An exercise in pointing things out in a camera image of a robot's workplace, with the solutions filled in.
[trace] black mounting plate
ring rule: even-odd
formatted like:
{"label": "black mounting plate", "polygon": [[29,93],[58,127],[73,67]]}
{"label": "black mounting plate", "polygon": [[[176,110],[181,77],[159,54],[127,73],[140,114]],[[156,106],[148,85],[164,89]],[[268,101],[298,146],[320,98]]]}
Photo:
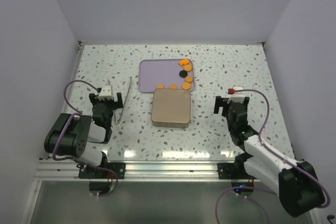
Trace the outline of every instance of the black mounting plate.
{"label": "black mounting plate", "polygon": [[[118,179],[124,179],[125,176],[125,170],[126,170],[126,164],[125,163],[107,163],[106,169],[110,169],[114,171]],[[83,179],[104,179],[107,178],[107,173],[99,170],[99,169],[94,169],[91,167],[86,167],[85,169],[79,169],[79,174],[78,178],[83,178]]]}
{"label": "black mounting plate", "polygon": [[218,163],[217,171],[219,179],[253,179],[247,173],[237,171],[234,163]]}

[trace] speckled tabletop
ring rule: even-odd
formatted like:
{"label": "speckled tabletop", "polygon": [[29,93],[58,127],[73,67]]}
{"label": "speckled tabletop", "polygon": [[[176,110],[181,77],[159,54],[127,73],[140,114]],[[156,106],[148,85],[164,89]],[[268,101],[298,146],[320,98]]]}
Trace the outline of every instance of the speckled tabletop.
{"label": "speckled tabletop", "polygon": [[[191,92],[191,124],[187,129],[154,127],[151,122],[153,94],[138,90],[139,63],[144,59],[188,58],[194,62],[195,90]],[[129,78],[132,89],[122,122],[113,125],[107,145],[88,143],[108,153],[111,161],[227,161],[242,150],[231,141],[226,122],[213,114],[215,97],[226,96],[232,86],[257,89],[268,97],[270,118],[263,137],[275,148],[293,157],[291,143],[273,87],[264,51],[260,45],[92,45],[85,46],[76,79],[96,87],[111,81],[114,95],[125,98]],[[75,84],[71,103],[92,115],[90,87]],[[248,120],[258,130],[266,105],[258,94],[248,94]]]}

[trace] red object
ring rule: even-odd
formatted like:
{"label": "red object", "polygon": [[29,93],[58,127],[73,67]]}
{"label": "red object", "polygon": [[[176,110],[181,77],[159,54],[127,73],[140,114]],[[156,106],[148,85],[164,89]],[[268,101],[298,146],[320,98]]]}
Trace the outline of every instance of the red object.
{"label": "red object", "polygon": [[228,89],[227,93],[228,93],[228,94],[234,94],[234,93],[235,93],[235,90],[234,90],[234,89]]}

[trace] purple tray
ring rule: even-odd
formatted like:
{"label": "purple tray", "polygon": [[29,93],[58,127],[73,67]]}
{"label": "purple tray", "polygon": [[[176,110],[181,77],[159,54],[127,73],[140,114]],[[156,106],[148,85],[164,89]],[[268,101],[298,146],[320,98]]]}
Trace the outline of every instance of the purple tray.
{"label": "purple tray", "polygon": [[[170,85],[177,85],[178,89],[182,89],[184,78],[179,76],[183,66],[179,62],[182,59],[165,59],[165,60],[142,60],[139,70],[139,90],[142,93],[152,93],[156,89],[156,85],[163,84],[165,88]],[[188,76],[194,78],[194,65],[191,60],[189,64],[193,67],[192,71],[188,72]],[[191,83],[190,91],[195,88],[195,78]]]}

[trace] gray floor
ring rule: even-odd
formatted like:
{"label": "gray floor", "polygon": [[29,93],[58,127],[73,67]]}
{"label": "gray floor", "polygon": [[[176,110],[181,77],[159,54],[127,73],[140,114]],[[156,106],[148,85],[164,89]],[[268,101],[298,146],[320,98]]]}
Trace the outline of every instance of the gray floor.
{"label": "gray floor", "polygon": [[[216,223],[215,202],[229,186],[219,183],[120,183],[110,196],[90,196],[88,182],[43,182],[32,223],[134,224]],[[308,215],[290,217],[273,195],[254,192],[272,224],[310,224]],[[266,223],[252,202],[228,193],[219,205],[222,224]]]}

